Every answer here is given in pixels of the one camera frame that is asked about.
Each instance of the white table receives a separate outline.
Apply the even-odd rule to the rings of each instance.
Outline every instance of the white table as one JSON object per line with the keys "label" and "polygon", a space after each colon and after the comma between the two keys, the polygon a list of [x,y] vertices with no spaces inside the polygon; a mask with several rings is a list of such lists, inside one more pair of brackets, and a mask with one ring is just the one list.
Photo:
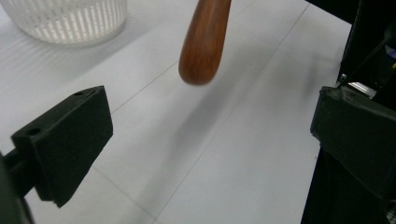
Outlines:
{"label": "white table", "polygon": [[123,32],[76,49],[25,35],[0,10],[0,149],[68,95],[105,85],[114,136],[46,223],[299,223],[318,155],[309,126],[350,26],[303,0],[234,0],[215,79],[177,73],[196,1],[134,0]]}

